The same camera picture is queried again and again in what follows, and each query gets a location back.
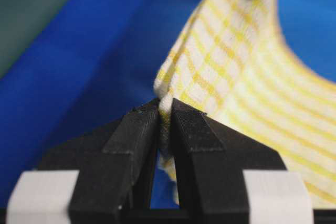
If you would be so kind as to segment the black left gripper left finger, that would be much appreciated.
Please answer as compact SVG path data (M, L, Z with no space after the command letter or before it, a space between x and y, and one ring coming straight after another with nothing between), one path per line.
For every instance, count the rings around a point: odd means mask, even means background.
M119 223L126 202L150 205L158 99L48 150L23 172L7 223Z

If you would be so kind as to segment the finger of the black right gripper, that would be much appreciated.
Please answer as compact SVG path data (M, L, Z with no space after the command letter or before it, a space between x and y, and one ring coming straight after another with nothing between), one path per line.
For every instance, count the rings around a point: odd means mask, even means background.
M197 223L313 223L308 192L279 153L174 100L180 206Z

